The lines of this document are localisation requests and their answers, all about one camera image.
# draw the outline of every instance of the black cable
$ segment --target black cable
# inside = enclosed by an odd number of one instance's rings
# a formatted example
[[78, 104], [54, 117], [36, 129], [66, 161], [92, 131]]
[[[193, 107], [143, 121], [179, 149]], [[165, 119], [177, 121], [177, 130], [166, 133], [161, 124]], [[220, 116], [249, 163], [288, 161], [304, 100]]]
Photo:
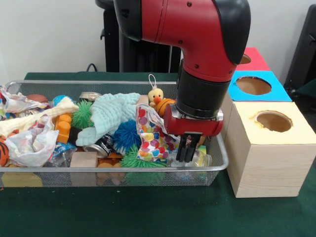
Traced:
[[98, 70], [97, 70], [97, 67], [96, 67], [93, 63], [90, 63], [90, 64], [89, 64], [89, 66], [87, 67], [86, 72], [89, 72], [89, 70], [90, 70], [91, 66], [93, 66], [93, 68], [94, 68], [94, 71], [95, 71], [95, 72], [97, 72], [97, 71], [98, 71]]

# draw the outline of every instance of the wire mesh basket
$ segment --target wire mesh basket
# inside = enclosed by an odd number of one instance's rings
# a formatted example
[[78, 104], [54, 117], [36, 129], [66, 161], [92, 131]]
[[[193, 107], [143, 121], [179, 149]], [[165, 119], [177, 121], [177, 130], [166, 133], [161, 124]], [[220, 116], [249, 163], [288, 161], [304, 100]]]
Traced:
[[[176, 98], [176, 82], [157, 82], [166, 98]], [[147, 94], [146, 81], [45, 81], [23, 80], [6, 85], [11, 94], [42, 94], [48, 100], [57, 95], [79, 98], [81, 92], [100, 94]], [[208, 137], [206, 150], [212, 157], [209, 167], [165, 168], [44, 168], [0, 167], [2, 187], [96, 187], [96, 186], [208, 186], [228, 166], [221, 135]]]

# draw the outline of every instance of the light blue plush blanket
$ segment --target light blue plush blanket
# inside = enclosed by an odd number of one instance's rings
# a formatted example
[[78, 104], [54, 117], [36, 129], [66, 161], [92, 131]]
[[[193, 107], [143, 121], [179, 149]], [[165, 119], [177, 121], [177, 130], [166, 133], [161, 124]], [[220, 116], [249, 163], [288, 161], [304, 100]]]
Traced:
[[91, 106], [94, 127], [88, 127], [78, 134], [77, 146], [94, 144], [103, 135], [113, 134], [122, 122], [136, 120], [136, 102], [140, 94], [105, 94]]

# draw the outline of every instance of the metal basket rim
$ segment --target metal basket rim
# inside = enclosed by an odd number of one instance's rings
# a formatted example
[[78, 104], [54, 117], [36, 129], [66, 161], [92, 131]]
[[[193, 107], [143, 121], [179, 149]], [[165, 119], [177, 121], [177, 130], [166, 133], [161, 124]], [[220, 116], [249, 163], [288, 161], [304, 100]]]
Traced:
[[[15, 84], [121, 84], [121, 85], [151, 85], [149, 81], [127, 80], [14, 80], [5, 85], [10, 88]], [[157, 81], [157, 85], [176, 85], [176, 81]]]
[[[157, 81], [157, 84], [175, 85], [176, 81]], [[15, 84], [148, 84], [149, 81], [90, 81], [90, 80], [15, 80], [7, 83], [6, 88]], [[227, 168], [229, 164], [228, 155], [222, 135], [216, 136], [223, 164], [221, 166], [209, 167], [165, 167], [165, 168], [60, 168], [60, 167], [0, 167], [0, 172], [197, 172], [197, 171], [220, 171]]]

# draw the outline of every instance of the circular hole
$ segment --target circular hole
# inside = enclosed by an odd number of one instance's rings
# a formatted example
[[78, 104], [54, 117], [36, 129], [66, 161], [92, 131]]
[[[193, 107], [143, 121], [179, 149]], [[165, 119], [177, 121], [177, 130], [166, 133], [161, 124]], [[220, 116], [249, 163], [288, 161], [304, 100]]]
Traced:
[[276, 132], [286, 132], [292, 127], [290, 118], [275, 111], [262, 112], [258, 115], [257, 121], [263, 127]]
[[251, 63], [251, 58], [248, 55], [244, 54], [241, 58], [240, 64], [248, 64], [248, 63]]
[[258, 77], [242, 77], [236, 84], [245, 93], [251, 95], [263, 95], [271, 91], [271, 85]]

